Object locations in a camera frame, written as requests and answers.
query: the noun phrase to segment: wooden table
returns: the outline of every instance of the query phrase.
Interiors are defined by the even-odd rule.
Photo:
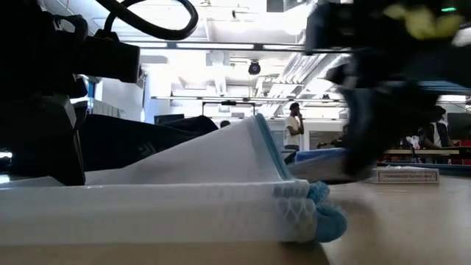
[[[334,242],[0,247],[0,264],[458,265],[471,262],[471,179],[332,186],[349,214]]]
[[[451,158],[467,159],[471,158],[471,147],[460,146],[460,147],[448,147],[444,149],[390,149],[386,150],[384,154],[388,155],[416,155],[416,156],[448,156]]]

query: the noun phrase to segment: black cable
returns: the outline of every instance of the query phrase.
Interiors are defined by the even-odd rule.
[[[190,13],[190,21],[183,29],[165,29],[160,26],[156,26],[148,21],[143,20],[135,13],[131,12],[127,8],[133,4],[145,0],[124,0],[122,3],[116,0],[96,0],[104,8],[110,11],[109,16],[105,22],[105,31],[111,32],[111,26],[116,17],[126,22],[132,27],[139,29],[143,33],[151,35],[152,37],[159,38],[162,40],[184,40],[188,38],[196,29],[198,25],[198,12],[195,7],[188,0],[176,0],[181,3],[185,9]]]

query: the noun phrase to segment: monitor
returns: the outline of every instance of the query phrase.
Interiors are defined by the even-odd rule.
[[[471,140],[471,114],[448,113],[447,122],[452,140]]]

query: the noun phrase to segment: label on box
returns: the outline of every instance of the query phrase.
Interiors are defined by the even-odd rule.
[[[379,183],[412,183],[412,182],[438,182],[439,176],[436,172],[421,171],[421,172],[378,172]]]

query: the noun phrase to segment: security camera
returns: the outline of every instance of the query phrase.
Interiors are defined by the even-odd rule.
[[[258,61],[253,60],[253,61],[250,63],[250,66],[249,66],[249,74],[250,74],[250,75],[256,75],[256,74],[259,74],[260,71],[261,71],[261,67],[260,67],[260,65],[258,64]]]

